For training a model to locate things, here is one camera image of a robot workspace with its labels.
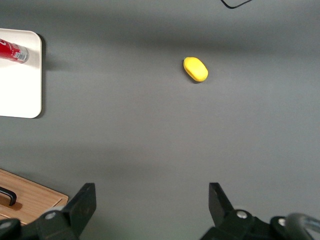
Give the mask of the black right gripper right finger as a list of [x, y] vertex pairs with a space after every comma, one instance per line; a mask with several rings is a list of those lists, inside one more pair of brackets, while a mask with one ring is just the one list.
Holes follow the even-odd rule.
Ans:
[[269, 224], [254, 217], [251, 213], [235, 209], [221, 185], [209, 184], [208, 208], [214, 226], [202, 237], [202, 240], [269, 240]]

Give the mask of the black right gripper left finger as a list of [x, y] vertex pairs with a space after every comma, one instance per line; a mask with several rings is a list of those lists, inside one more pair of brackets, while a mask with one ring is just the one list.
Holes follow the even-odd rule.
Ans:
[[43, 213], [22, 227], [23, 240], [78, 240], [97, 207], [96, 186], [85, 183], [60, 210]]

